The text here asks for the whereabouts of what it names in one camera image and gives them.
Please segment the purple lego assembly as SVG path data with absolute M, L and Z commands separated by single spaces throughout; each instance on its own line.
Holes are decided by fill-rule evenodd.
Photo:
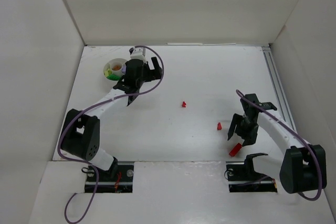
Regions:
M 127 69 L 127 67 L 126 67 L 126 65 L 124 65 L 124 66 L 122 67 L 122 69 L 121 69 L 122 74 L 125 74 L 125 73 L 126 73 L 126 69 Z

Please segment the red lego brick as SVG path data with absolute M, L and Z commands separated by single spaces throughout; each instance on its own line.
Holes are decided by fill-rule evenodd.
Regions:
M 230 157 L 234 157 L 238 154 L 238 152 L 241 150 L 242 145 L 240 143 L 237 143 L 232 150 L 229 152 Z

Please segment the dark green lego plate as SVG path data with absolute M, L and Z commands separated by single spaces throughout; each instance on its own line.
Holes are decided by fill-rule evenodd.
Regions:
M 121 77 L 111 74 L 111 75 L 107 76 L 107 79 L 113 80 L 113 81 L 118 81 L 118 80 L 121 79 Z

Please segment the pale yellow-green lego piece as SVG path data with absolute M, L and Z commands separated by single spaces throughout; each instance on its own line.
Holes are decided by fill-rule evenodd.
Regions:
M 111 74 L 112 74 L 112 72 L 111 72 L 110 69 L 107 69 L 107 70 L 104 71 L 104 76 L 105 76 L 105 77 L 108 77 L 108 76 L 111 75 Z

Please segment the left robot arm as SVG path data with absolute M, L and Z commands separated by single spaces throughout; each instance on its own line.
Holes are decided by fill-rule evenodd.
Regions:
M 60 157 L 86 163 L 98 172 L 113 177 L 118 160 L 100 146 L 100 126 L 104 116 L 114 115 L 129 106 L 138 96 L 154 90 L 162 81 L 164 65 L 161 57 L 152 57 L 154 68 L 140 59 L 125 63 L 125 74 L 111 91 L 96 104 L 67 112 L 57 146 Z

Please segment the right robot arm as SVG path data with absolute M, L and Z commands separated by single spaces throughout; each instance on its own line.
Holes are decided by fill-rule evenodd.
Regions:
M 234 114 L 228 129 L 228 139 L 241 137 L 243 147 L 256 143 L 258 130 L 263 129 L 280 149 L 283 157 L 277 159 L 267 153 L 246 156 L 241 174 L 247 181 L 275 179 L 289 194 L 298 194 L 308 201 L 320 198 L 327 186 L 326 153 L 321 145 L 312 145 L 294 131 L 280 116 L 271 102 L 260 102 L 256 94 L 237 90 L 244 110 Z

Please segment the red lego slope piece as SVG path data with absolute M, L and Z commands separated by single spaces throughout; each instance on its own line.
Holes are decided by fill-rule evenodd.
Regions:
M 222 129 L 222 125 L 221 125 L 220 122 L 217 123 L 217 129 L 218 129 L 218 130 L 221 130 L 221 129 Z

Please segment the white round divided container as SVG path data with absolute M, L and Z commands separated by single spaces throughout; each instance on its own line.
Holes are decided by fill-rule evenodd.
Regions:
M 108 61 L 104 68 L 104 77 L 111 81 L 119 81 L 126 71 L 126 59 L 115 58 Z

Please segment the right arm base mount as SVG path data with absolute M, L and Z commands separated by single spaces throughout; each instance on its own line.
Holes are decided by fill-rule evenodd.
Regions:
M 254 170 L 253 160 L 267 156 L 265 153 L 249 154 L 244 161 L 226 162 L 224 177 L 228 181 L 230 193 L 277 193 L 273 178 Z

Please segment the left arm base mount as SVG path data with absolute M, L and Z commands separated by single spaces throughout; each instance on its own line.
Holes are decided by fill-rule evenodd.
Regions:
M 83 167 L 81 172 L 86 175 L 85 193 L 92 193 L 96 184 L 96 174 L 91 166 Z M 111 177 L 107 171 L 99 170 L 97 194 L 124 194 L 133 191 L 134 162 L 120 162 L 117 171 Z

